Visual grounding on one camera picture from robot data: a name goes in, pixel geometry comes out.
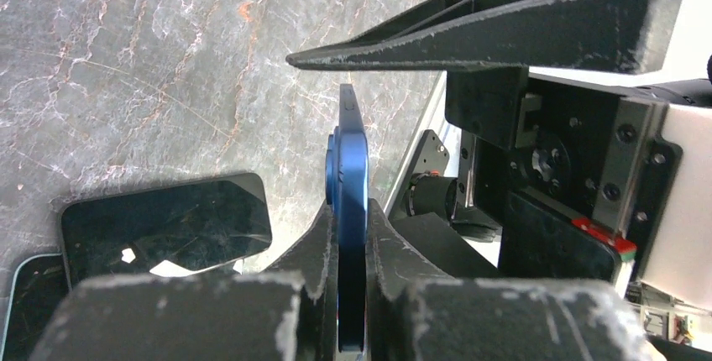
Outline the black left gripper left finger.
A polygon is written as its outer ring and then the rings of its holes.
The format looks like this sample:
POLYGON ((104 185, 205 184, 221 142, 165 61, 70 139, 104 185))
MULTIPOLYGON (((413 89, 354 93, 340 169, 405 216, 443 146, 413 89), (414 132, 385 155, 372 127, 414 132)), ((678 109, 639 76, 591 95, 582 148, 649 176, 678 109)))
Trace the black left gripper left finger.
POLYGON ((60 303, 33 360, 332 360, 336 226, 322 205, 307 231, 256 274, 114 275, 60 303))

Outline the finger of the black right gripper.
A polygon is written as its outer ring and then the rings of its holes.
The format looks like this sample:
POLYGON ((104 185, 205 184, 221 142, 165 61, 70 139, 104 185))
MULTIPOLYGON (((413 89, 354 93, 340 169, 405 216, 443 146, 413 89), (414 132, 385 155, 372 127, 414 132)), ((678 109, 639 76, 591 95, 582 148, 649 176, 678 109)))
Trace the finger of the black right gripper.
POLYGON ((287 56, 310 71, 547 67, 639 75, 664 63, 683 0, 426 0, 287 56))

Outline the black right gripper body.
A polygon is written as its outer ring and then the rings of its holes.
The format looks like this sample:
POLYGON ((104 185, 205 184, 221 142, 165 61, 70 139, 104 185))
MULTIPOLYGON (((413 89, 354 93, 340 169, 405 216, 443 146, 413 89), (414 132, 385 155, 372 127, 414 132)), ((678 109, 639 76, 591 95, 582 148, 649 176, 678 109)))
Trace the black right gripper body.
POLYGON ((674 84, 600 86, 519 68, 450 72, 463 133, 452 220, 501 231, 508 277, 638 281, 683 156, 674 84))

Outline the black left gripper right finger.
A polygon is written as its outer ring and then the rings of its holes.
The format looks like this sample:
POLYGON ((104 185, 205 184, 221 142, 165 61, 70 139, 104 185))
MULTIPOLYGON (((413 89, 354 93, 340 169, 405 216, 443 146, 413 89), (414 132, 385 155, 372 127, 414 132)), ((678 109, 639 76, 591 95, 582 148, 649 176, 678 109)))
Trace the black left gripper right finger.
POLYGON ((597 280, 453 277, 369 204, 372 360, 650 360, 632 309, 597 280))

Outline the dark blue edged phone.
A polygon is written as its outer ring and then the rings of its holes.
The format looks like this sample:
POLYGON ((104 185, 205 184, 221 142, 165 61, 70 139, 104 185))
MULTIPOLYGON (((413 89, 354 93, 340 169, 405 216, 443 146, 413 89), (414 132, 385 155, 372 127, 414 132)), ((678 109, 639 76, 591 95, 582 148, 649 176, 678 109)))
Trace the dark blue edged phone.
POLYGON ((350 84, 339 86, 338 125, 327 140, 325 189, 338 238, 338 350, 361 351, 366 308, 369 146, 350 84))

